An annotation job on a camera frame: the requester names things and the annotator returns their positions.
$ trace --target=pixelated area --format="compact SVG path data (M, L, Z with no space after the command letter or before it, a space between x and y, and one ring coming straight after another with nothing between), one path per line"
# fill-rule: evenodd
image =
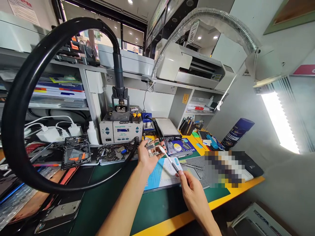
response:
M210 187L224 184L225 187L241 187L248 180L242 165L244 151L208 151L205 153L205 175Z

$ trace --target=pen holder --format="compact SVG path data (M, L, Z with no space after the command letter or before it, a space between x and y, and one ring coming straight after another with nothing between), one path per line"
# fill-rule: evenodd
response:
M193 130L196 128L196 124L189 124L187 121L185 121L184 125L180 129L180 132L182 135L191 135Z

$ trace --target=yellow desk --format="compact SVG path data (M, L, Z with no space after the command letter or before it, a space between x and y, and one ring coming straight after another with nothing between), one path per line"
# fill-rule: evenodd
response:
M208 151L208 148L202 144L202 141L200 140L200 138L195 138L192 135L191 136L183 136L183 138L187 138L191 142L191 144L194 146L194 148L199 152L199 154L201 156L205 154L205 151ZM203 146L203 148L199 148L197 146L197 143L200 143ZM261 183L264 180L265 180L265 178L263 178L261 176L261 177L252 179L246 183L243 183L240 188L232 188L231 186L226 184L225 186L230 191L230 194L225 196L225 197L222 197L220 199L217 199L215 201L209 202L210 209L213 210L213 209L223 205L224 203L228 202L232 198L235 198L236 196L242 194L243 192L249 190L250 188L254 187L255 185ZM187 211L187 212L182 213L180 215L177 215L173 218L170 218L166 221L163 221L157 225L154 225L150 228L147 228L141 232L138 232L135 235L136 236L169 235L170 233L183 227L184 225L188 224L189 222L191 222L193 220L194 220L194 217L192 216L192 214L190 212Z

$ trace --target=blue spray can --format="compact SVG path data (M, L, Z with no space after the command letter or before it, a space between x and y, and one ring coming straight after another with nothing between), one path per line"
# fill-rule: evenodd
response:
M234 147L237 142L249 131L255 123L251 120L241 118L239 121L233 126L230 132L225 136L222 140L222 146L226 151L229 151L232 147Z

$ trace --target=digital display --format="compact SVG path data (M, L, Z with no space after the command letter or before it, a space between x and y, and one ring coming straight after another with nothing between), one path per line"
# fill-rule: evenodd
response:
M117 132L129 132L129 129L117 129Z

